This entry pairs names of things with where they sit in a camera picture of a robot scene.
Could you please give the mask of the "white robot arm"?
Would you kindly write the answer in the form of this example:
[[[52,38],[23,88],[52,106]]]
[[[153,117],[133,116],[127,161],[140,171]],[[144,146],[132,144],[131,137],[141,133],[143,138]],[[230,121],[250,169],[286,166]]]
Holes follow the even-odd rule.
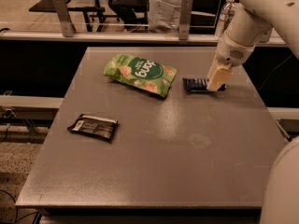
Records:
[[[244,63],[264,34],[275,30],[294,55],[299,55],[299,0],[239,0],[220,38],[208,71],[207,88],[216,91],[233,68]],[[278,154],[263,198],[260,224],[299,224],[299,140]]]

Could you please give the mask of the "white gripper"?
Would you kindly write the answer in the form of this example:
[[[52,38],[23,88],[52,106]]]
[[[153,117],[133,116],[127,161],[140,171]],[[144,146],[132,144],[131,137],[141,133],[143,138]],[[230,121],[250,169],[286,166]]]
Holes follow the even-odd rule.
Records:
[[[207,73],[207,89],[217,91],[233,75],[231,68],[221,65],[239,66],[249,58],[254,49],[254,45],[242,44],[225,32],[219,39],[215,57]]]

